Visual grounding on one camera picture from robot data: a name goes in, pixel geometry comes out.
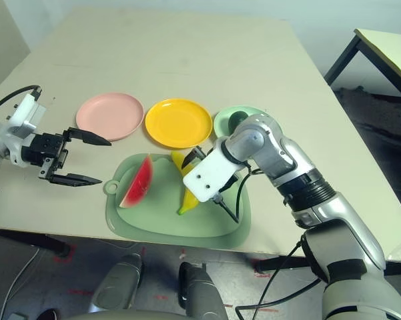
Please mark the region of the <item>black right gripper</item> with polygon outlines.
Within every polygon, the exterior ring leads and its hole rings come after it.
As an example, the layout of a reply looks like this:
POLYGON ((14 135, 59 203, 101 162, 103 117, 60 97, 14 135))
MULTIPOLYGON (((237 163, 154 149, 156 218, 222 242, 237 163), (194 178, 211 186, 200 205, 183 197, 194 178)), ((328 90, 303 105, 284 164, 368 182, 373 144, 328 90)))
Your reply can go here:
MULTIPOLYGON (((200 159, 201 161, 206 158, 206 154, 203 152, 200 146, 195 146, 184 158, 182 162, 182 168, 187 167, 194 159, 200 159)), ((227 183, 225 184, 225 190, 232 187, 232 185, 238 181, 237 175, 232 175, 227 183)))

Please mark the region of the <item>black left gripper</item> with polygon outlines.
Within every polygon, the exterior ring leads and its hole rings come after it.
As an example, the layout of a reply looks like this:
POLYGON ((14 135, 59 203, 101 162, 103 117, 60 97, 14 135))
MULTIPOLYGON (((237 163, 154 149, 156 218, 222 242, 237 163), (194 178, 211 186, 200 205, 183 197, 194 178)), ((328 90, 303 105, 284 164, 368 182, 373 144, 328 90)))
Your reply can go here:
POLYGON ((82 140, 86 144, 111 146, 111 143, 90 131, 69 127, 68 132, 62 134, 31 134, 29 145, 24 143, 21 148, 21 158, 24 162, 40 167, 39 178, 48 180, 52 184, 70 187, 96 185, 102 182, 96 178, 68 173, 57 175, 55 172, 62 169, 68 155, 66 144, 69 139, 82 140))

